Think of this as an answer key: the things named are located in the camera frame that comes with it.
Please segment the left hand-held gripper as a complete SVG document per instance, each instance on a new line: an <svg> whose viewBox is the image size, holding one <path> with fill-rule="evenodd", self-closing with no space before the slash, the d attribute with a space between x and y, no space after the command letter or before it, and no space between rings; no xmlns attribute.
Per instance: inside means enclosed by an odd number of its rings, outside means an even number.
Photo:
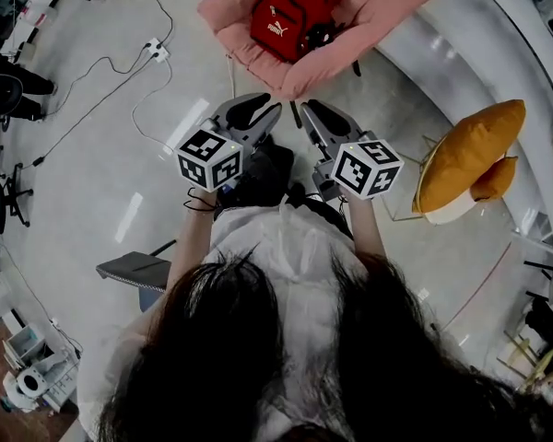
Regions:
<svg viewBox="0 0 553 442"><path fill-rule="evenodd" d="M233 186L253 146L260 145L280 119L282 104L275 103L253 120L270 99L266 92L241 95L220 104L212 120L181 122L174 132L181 176L206 192Z"/></svg>

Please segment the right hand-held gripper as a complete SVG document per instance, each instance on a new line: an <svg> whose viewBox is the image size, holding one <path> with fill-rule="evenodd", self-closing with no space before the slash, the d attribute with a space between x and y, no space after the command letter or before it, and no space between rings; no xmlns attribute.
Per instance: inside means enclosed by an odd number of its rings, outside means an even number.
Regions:
<svg viewBox="0 0 553 442"><path fill-rule="evenodd" d="M318 99L300 104L300 120L324 157L312 173L323 201L340 196L341 187L361 200L393 187L404 160L387 141L371 131L363 132L347 113ZM334 137L324 140L323 127Z"/></svg>

